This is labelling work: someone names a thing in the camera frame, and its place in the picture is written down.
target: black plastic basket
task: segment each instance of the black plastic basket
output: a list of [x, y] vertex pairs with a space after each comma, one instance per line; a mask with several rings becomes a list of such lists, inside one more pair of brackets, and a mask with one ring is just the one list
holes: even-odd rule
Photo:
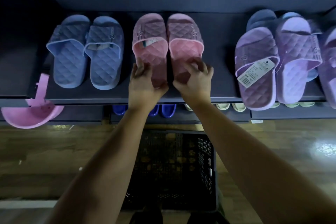
[[204, 132], [144, 130], [122, 210], [217, 210], [216, 152]]

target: forearm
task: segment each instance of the forearm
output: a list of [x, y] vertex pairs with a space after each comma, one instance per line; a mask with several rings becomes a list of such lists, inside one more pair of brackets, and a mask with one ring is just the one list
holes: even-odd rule
[[116, 221], [147, 115], [144, 111], [127, 110], [111, 137], [59, 199], [49, 223]]
[[299, 171], [212, 104], [192, 107], [239, 189], [264, 223], [335, 220], [335, 205]]

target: slipper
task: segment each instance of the slipper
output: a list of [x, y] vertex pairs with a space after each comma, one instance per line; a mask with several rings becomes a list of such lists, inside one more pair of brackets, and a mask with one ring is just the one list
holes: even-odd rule
[[167, 81], [168, 42], [161, 15], [146, 14], [138, 19], [133, 30], [132, 50], [136, 58], [151, 64], [154, 88]]
[[258, 27], [266, 27], [271, 32], [275, 31], [277, 24], [277, 16], [270, 9], [259, 10], [254, 13], [246, 24], [246, 31], [250, 31], [251, 29]]
[[322, 63], [316, 35], [301, 17], [291, 17], [276, 30], [281, 65], [277, 71], [276, 89], [280, 103], [298, 102], [305, 91], [308, 72]]
[[156, 106], [153, 108], [153, 110], [149, 112], [148, 115], [149, 115], [149, 116], [155, 116], [155, 115], [157, 115], [157, 114], [159, 113], [159, 106], [160, 106], [160, 105], [156, 105]]
[[56, 26], [46, 47], [55, 57], [54, 81], [72, 89], [83, 82], [87, 57], [84, 55], [90, 20], [84, 15], [72, 15]]
[[246, 106], [243, 103], [232, 103], [232, 107], [237, 112], [244, 112], [246, 110]]
[[[301, 14], [295, 13], [295, 12], [288, 12], [285, 13], [281, 16], [282, 19], [288, 19], [288, 18], [292, 18], [292, 17], [302, 17]], [[321, 30], [317, 27], [317, 24], [313, 21], [313, 20], [307, 20], [309, 22], [310, 27], [315, 29], [315, 33], [313, 33], [314, 31], [312, 31], [312, 35], [313, 34], [321, 34]], [[314, 68], [312, 70], [310, 70], [308, 72], [307, 75], [307, 80], [306, 82], [310, 82], [312, 80], [314, 80], [315, 78], [317, 78], [319, 76], [318, 72], [317, 72], [317, 68]]]
[[229, 107], [230, 107], [230, 103], [217, 103], [215, 105], [219, 110], [222, 110], [222, 111], [225, 111], [225, 110], [229, 109]]
[[269, 29], [254, 28], [238, 40], [236, 77], [243, 103], [250, 110], [266, 110], [275, 103], [275, 67], [278, 63], [278, 48]]
[[280, 105], [280, 103], [279, 103], [279, 102], [276, 102], [276, 103], [274, 103], [274, 104], [271, 106], [271, 108], [277, 108], [279, 105]]
[[190, 108], [190, 106], [188, 106], [187, 104], [184, 104], [184, 106], [186, 107], [186, 109], [190, 112], [192, 112], [193, 110]]
[[293, 103], [293, 104], [285, 104], [285, 106], [289, 107], [289, 108], [294, 108], [294, 107], [297, 107], [299, 106], [300, 104], [298, 102], [296, 103]]
[[91, 58], [90, 78], [93, 86], [99, 90], [110, 90], [117, 86], [124, 53], [124, 32], [114, 18], [95, 18], [84, 52]]
[[202, 36], [194, 20], [185, 14], [173, 14], [167, 22], [169, 50], [174, 79], [187, 83], [190, 73], [183, 62], [193, 63], [204, 51]]
[[320, 38], [323, 63], [318, 69], [321, 86], [327, 102], [336, 109], [336, 26]]
[[299, 105], [301, 105], [302, 107], [311, 107], [315, 105], [315, 102], [300, 102]]
[[176, 104], [175, 105], [162, 105], [161, 113], [163, 117], [170, 118], [174, 115], [175, 110], [176, 110]]
[[124, 113], [128, 109], [128, 105], [113, 105], [112, 109], [116, 115], [124, 115]]

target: purple slipper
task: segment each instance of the purple slipper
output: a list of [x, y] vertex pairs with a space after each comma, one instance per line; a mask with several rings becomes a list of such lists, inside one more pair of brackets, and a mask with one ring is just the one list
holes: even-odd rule
[[235, 50], [236, 77], [239, 78], [252, 65], [269, 59], [275, 66], [253, 83], [245, 81], [244, 75], [239, 82], [243, 103], [250, 110], [266, 110], [275, 103], [275, 68], [279, 63], [278, 48], [269, 29], [257, 27], [246, 32], [238, 40]]
[[152, 111], [149, 112], [149, 116], [155, 116], [159, 113], [159, 105], [156, 105]]
[[176, 110], [176, 104], [175, 105], [162, 105], [161, 113], [163, 117], [170, 118], [174, 115], [175, 110]]
[[124, 113], [128, 109], [128, 105], [113, 105], [112, 109], [116, 115], [124, 115]]
[[311, 34], [309, 22], [301, 17], [284, 20], [276, 30], [280, 56], [276, 96], [280, 103], [298, 102], [305, 91], [308, 72], [322, 63], [317, 36]]
[[321, 35], [320, 47], [323, 58], [317, 68], [320, 82], [327, 102], [336, 109], [336, 26]]

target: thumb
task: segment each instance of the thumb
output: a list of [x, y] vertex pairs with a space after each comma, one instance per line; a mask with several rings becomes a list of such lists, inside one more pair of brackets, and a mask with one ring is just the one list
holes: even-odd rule
[[159, 95], [162, 97], [164, 94], [166, 94], [166, 92], [167, 92], [168, 90], [169, 90], [168, 84], [167, 84], [167, 82], [165, 82], [164, 84], [162, 84], [162, 85], [160, 86], [160, 88], [155, 89], [155, 92], [156, 92], [157, 94], [159, 94]]
[[185, 86], [185, 84], [180, 83], [180, 82], [177, 81], [177, 80], [174, 80], [174, 81], [173, 81], [173, 85], [174, 85], [175, 88], [178, 89], [178, 91], [181, 91], [181, 90], [183, 89], [183, 87]]

